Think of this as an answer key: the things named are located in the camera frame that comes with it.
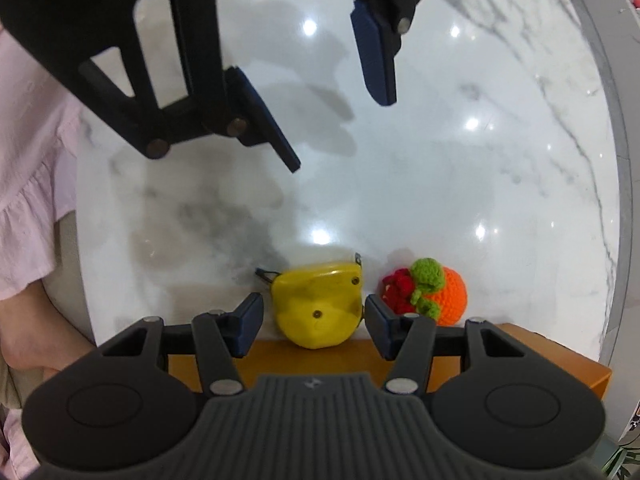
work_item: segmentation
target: brown wooden box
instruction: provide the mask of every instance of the brown wooden box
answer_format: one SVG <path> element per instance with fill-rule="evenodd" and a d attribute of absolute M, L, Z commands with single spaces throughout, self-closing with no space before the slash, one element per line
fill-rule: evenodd
<path fill-rule="evenodd" d="M 501 329 L 523 342 L 539 354 L 554 362 L 582 381 L 599 398 L 606 392 L 611 370 L 597 362 L 569 350 L 540 334 L 529 332 L 513 324 L 499 325 Z M 382 383 L 393 363 L 380 358 L 370 340 L 349 340 L 340 346 L 307 350 L 293 343 L 258 340 L 249 355 L 235 360 L 242 379 L 247 386 L 255 384 L 261 374 L 338 374 L 369 372 L 378 386 Z M 460 371 L 460 358 L 436 357 L 433 359 L 427 391 L 437 390 L 441 384 Z M 193 356 L 170 356 L 169 373 L 179 378 L 194 391 L 200 390 L 198 372 Z"/>

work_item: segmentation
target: crocheted pumpkin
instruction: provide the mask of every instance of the crocheted pumpkin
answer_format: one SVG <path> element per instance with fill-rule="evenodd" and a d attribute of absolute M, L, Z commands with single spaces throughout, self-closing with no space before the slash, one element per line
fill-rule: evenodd
<path fill-rule="evenodd" d="M 440 326 L 456 324 L 466 310 L 466 286 L 453 269 L 433 258 L 416 260 L 409 268 L 382 279 L 382 300 L 396 314 L 418 312 Z"/>

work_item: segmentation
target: orange crocheted ball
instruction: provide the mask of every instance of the orange crocheted ball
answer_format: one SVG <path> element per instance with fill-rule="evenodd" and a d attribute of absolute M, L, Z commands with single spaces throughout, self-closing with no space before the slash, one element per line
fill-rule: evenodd
<path fill-rule="evenodd" d="M 453 269 L 442 266 L 447 285 L 435 294 L 423 297 L 435 301 L 441 308 L 438 325 L 452 326 L 460 321 L 466 310 L 466 286 L 462 277 Z"/>

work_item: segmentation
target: white marble surface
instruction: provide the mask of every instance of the white marble surface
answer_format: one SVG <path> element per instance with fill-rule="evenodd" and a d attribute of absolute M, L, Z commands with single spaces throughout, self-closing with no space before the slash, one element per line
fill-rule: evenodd
<path fill-rule="evenodd" d="M 164 0 L 139 28 L 163 103 L 184 86 Z M 423 0 L 398 103 L 364 88 L 353 0 L 219 0 L 242 67 L 302 160 L 209 137 L 161 161 L 88 115 L 79 246 L 95 335 L 186 322 L 265 290 L 256 266 L 364 260 L 364 291 L 420 256 L 458 270 L 468 316 L 596 358 L 614 290 L 618 180 L 607 105 L 568 0 Z M 101 63 L 126 85 L 107 54 Z M 262 336 L 277 336 L 267 320 Z"/>

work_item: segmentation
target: pink patterned fabric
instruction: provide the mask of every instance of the pink patterned fabric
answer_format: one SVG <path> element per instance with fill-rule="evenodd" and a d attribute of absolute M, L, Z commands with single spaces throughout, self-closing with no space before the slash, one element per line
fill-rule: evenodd
<path fill-rule="evenodd" d="M 76 206 L 80 112 L 0 25 L 0 300 L 55 267 L 53 225 Z"/>
<path fill-rule="evenodd" d="M 0 473 L 7 480 L 22 480 L 39 465 L 22 430 L 22 410 L 9 410 L 0 434 Z"/>

